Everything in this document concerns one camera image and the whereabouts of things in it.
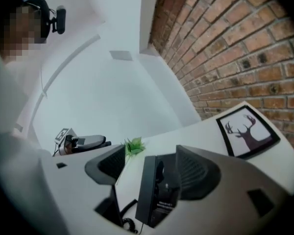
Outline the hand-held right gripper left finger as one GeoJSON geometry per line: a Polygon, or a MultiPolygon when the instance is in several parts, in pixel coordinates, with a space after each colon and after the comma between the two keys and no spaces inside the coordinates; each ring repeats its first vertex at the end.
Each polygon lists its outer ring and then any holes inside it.
{"type": "Polygon", "coordinates": [[[125,146],[51,156],[42,152],[45,178],[71,235],[127,235],[115,184],[125,165],[125,146]]]}

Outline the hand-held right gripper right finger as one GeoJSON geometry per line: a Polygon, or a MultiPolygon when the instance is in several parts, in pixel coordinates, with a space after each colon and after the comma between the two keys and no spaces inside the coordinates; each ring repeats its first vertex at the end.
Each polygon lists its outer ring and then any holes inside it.
{"type": "Polygon", "coordinates": [[[239,158],[177,145],[144,161],[142,223],[158,235],[268,235],[283,227],[290,198],[239,158]]]}

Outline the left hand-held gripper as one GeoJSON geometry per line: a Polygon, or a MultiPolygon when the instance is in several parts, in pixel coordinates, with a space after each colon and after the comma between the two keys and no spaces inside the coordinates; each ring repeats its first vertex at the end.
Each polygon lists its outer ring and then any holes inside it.
{"type": "Polygon", "coordinates": [[[72,128],[63,128],[55,138],[55,156],[82,153],[111,145],[102,135],[77,136],[72,128]]]}

